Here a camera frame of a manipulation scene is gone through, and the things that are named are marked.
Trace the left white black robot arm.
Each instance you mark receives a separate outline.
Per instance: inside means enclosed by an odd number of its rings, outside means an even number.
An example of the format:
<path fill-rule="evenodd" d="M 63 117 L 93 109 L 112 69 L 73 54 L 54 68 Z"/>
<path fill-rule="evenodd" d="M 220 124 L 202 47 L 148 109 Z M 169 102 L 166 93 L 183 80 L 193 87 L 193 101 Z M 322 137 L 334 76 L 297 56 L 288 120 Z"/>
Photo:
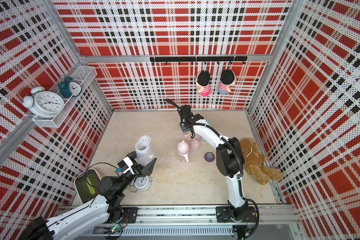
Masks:
<path fill-rule="evenodd" d="M 123 215 L 121 205 L 124 191 L 138 177 L 150 176 L 157 158 L 146 166 L 136 161 L 136 152 L 129 153 L 118 163 L 123 174 L 106 176 L 100 180 L 94 199 L 55 217 L 45 220 L 38 217 L 32 220 L 20 234 L 20 240 L 73 240 L 87 230 L 108 221 L 119 221 Z"/>

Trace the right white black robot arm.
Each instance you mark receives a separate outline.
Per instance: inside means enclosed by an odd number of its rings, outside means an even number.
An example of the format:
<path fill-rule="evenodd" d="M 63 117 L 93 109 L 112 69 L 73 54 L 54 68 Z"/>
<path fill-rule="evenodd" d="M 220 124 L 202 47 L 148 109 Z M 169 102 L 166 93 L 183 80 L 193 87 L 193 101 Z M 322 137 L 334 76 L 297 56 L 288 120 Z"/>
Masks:
<path fill-rule="evenodd" d="M 192 138 L 199 135 L 216 150 L 216 165 L 219 172 L 225 176 L 228 187 L 228 220 L 258 224 L 260 214 L 257 204 L 246 198 L 242 190 L 245 158 L 239 140 L 219 133 L 201 115 L 194 115 L 189 105 L 175 107 L 180 116 L 183 133 L 190 132 Z"/>

